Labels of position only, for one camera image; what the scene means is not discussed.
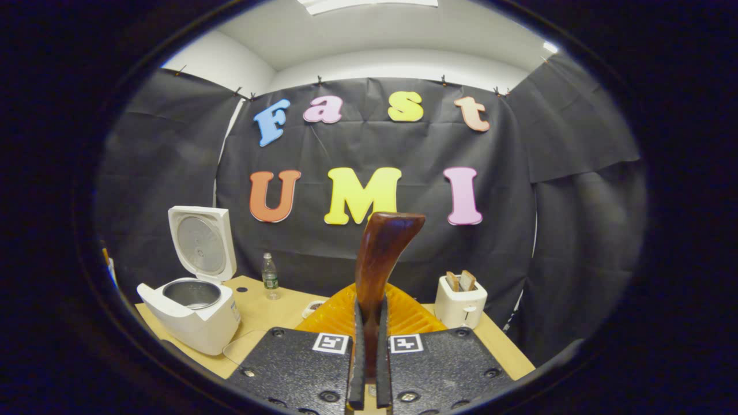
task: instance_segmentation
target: black curtain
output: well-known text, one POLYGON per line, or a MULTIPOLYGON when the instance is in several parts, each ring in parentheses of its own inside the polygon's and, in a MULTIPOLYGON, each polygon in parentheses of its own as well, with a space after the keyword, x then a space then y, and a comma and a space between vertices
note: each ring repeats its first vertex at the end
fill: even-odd
POLYGON ((430 80, 368 78, 331 81, 272 92, 246 102, 233 126, 218 167, 217 200, 230 210, 238 273, 260 278, 264 252, 274 256, 280 284, 286 288, 333 295, 354 281, 356 251, 366 224, 330 225, 332 168, 354 169, 366 186, 377 168, 402 172, 397 209, 423 213, 426 224, 402 254, 390 283, 432 303, 438 277, 446 271, 468 270, 489 297, 486 312, 503 324, 517 301, 531 260, 534 195, 519 126, 503 97, 468 86, 442 86, 430 80), (422 97, 424 116, 418 122, 394 122, 388 98, 396 91, 422 97), (324 95, 343 99, 342 118, 335 124, 307 123, 303 112, 324 95), (486 107, 486 132, 471 130, 454 100, 472 96, 486 107), (283 136, 265 147, 254 116, 287 99, 283 136), (474 168, 477 209, 483 221, 452 226, 452 194, 444 169, 474 168), (280 171, 299 170, 294 205, 282 222, 256 220, 249 211, 255 171, 271 171, 267 206, 279 203, 280 171))
POLYGON ((644 166, 608 93, 563 54, 511 91, 537 206, 535 253, 508 335, 539 366, 590 336, 630 282, 644 166))
POLYGON ((95 221, 120 289, 159 287, 191 274, 169 231, 174 205, 213 205, 218 156, 239 98, 222 86, 160 69, 131 99, 106 140, 95 221))

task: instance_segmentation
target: white wall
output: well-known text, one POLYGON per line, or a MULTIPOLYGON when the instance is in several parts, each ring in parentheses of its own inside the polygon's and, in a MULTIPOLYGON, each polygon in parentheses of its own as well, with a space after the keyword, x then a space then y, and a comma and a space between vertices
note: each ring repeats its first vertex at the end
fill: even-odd
POLYGON ((513 89, 528 72, 485 58, 428 49, 381 49, 345 53, 308 61, 277 72, 269 91, 347 78, 420 78, 460 83, 500 92, 513 89))
POLYGON ((209 32, 174 55, 162 67, 210 80, 246 97, 269 91, 274 69, 243 44, 223 33, 209 32))

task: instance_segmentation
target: water bottle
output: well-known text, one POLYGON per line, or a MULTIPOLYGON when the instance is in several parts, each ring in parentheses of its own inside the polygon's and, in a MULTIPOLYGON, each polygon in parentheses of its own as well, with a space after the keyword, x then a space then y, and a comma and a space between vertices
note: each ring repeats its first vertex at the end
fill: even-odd
POLYGON ((261 279, 264 281, 264 288, 266 289, 266 297, 269 300, 276 300, 279 298, 279 280, 277 280, 277 267, 272 261, 271 253, 264 253, 264 262, 261 267, 261 279))

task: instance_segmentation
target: foam letter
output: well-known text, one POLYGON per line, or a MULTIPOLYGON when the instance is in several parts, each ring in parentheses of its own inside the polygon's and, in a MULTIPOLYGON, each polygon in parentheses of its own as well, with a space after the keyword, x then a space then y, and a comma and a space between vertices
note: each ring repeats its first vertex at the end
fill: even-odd
POLYGON ((484 112, 484 105, 474 101, 472 97, 463 97, 454 101, 456 106, 461 107, 463 121, 474 131, 485 132, 489 130, 489 122, 479 118, 479 112, 484 112))
POLYGON ((261 141, 259 145, 264 147, 279 137, 282 137, 284 130, 277 128, 275 124, 283 126, 287 121, 287 116, 284 114, 283 109, 289 107, 288 100, 280 100, 276 104, 263 110, 262 112, 254 116, 254 121, 259 123, 259 130, 261 130, 261 141))
POLYGON ((317 97, 310 101, 312 107, 303 113, 303 119, 308 123, 317 123, 318 121, 323 121, 326 124, 337 123, 341 119, 342 104, 343 100, 333 95, 317 97))
POLYGON ((292 212, 294 198, 294 183, 302 174, 297 170, 285 170, 279 173, 282 179, 282 196, 276 209, 266 206, 266 189, 274 178, 271 171, 257 171, 251 175, 251 200, 249 208, 251 214, 262 222, 281 222, 292 212))
POLYGON ((451 194, 454 211, 449 215, 449 223, 477 224, 482 222, 482 214, 477 211, 474 201, 474 185, 472 179, 477 171, 469 167, 451 167, 444 170, 444 176, 451 182, 451 194))
POLYGON ((397 168, 382 167, 376 169, 367 187, 363 188, 352 168, 332 168, 328 177, 333 179, 331 194, 331 210, 325 215, 327 224, 347 224, 348 215, 344 211, 344 203, 357 224, 362 223, 373 205, 374 212, 397 212, 397 181, 402 172, 397 168))
POLYGON ((387 113, 392 121, 417 121, 423 117, 422 98, 417 92, 397 91, 390 95, 391 107, 387 113))

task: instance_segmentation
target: inner pot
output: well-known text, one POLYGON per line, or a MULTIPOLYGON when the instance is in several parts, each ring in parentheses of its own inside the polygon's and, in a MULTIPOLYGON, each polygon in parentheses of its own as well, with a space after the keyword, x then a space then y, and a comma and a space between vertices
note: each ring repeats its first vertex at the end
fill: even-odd
POLYGON ((221 290, 207 281, 172 281, 164 287, 163 294, 187 308, 197 310, 215 304, 221 297, 221 290))

